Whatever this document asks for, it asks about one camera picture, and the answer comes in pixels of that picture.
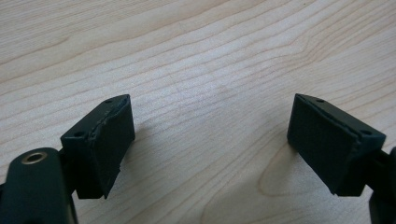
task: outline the wood grain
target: wood grain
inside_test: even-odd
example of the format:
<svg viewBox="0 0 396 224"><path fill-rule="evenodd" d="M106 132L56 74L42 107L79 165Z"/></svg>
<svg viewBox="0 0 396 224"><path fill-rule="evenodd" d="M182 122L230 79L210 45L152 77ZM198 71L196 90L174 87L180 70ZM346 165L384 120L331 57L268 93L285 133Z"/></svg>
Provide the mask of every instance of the wood grain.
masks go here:
<svg viewBox="0 0 396 224"><path fill-rule="evenodd" d="M80 223L370 223L366 189L332 196L287 144L314 95L396 146L396 2L0 3L0 176L106 98L136 140Z"/></svg>

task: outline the black mount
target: black mount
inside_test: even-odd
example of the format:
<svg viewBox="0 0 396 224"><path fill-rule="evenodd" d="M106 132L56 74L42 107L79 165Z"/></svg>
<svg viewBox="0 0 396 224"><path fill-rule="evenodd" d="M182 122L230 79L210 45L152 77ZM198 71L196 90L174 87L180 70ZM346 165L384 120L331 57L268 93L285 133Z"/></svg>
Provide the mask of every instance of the black mount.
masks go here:
<svg viewBox="0 0 396 224"><path fill-rule="evenodd" d="M37 148L9 165L0 223L78 223L71 194L107 198L134 141L129 95L108 99L61 137L63 149Z"/></svg>
<svg viewBox="0 0 396 224"><path fill-rule="evenodd" d="M288 140L332 194L361 196L368 185L373 223L396 223L396 148L386 136L322 99L296 94Z"/></svg>

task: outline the light wood surface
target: light wood surface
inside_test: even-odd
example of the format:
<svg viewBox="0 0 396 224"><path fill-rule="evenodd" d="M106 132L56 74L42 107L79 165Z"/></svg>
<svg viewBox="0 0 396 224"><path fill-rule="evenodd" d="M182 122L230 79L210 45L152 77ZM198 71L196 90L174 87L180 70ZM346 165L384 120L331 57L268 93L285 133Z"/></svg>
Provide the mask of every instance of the light wood surface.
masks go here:
<svg viewBox="0 0 396 224"><path fill-rule="evenodd" d="M287 144L294 93L396 146L396 2L0 3L0 175L106 98L132 97L136 140L80 223L370 223Z"/></svg>

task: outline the black plastic part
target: black plastic part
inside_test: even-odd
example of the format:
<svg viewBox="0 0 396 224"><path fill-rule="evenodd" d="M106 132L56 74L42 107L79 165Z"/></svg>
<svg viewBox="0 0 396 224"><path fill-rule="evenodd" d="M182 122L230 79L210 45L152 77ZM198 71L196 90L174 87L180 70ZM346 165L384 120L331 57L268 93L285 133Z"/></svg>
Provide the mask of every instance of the black plastic part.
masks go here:
<svg viewBox="0 0 396 224"><path fill-rule="evenodd" d="M396 147L389 155L389 179L392 185L393 198L396 199Z"/></svg>
<svg viewBox="0 0 396 224"><path fill-rule="evenodd" d="M370 198L370 218L373 224L396 224L395 204L385 202L374 192Z"/></svg>
<svg viewBox="0 0 396 224"><path fill-rule="evenodd" d="M372 157L366 169L364 180L375 191L377 198L396 205L396 197L393 194L395 186L392 186L392 181L394 181L392 178L396 178L396 176L392 177L391 173L392 165L395 162L394 159L386 152L379 151Z"/></svg>
<svg viewBox="0 0 396 224"><path fill-rule="evenodd" d="M386 136L322 99L296 94L288 140L332 194L360 196Z"/></svg>
<svg viewBox="0 0 396 224"><path fill-rule="evenodd" d="M108 99L61 137L64 160L76 174L80 199L96 199L110 192L126 150L134 141L129 95Z"/></svg>
<svg viewBox="0 0 396 224"><path fill-rule="evenodd" d="M31 150L9 165L0 223L77 223L57 150Z"/></svg>

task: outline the hole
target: hole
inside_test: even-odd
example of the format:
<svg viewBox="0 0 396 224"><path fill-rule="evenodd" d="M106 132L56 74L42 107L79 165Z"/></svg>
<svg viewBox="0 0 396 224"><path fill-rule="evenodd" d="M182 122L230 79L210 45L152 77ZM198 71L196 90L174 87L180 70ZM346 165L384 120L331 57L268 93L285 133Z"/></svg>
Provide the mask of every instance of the hole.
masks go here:
<svg viewBox="0 0 396 224"><path fill-rule="evenodd" d="M361 133L367 134L367 135L371 135L372 133L370 131L366 131L366 130L361 130Z"/></svg>
<svg viewBox="0 0 396 224"><path fill-rule="evenodd" d="M28 161L39 161L43 158L42 154L35 154L27 158Z"/></svg>
<svg viewBox="0 0 396 224"><path fill-rule="evenodd" d="M84 136L84 135L85 135L84 132L77 132L77 133L74 134L75 137L81 137L81 136Z"/></svg>
<svg viewBox="0 0 396 224"><path fill-rule="evenodd" d="M34 152L34 153L31 153L31 154L25 156L22 159L22 163L25 165L30 165L30 164L40 162L40 161L46 159L46 157L47 157L47 153L45 153L45 152Z"/></svg>

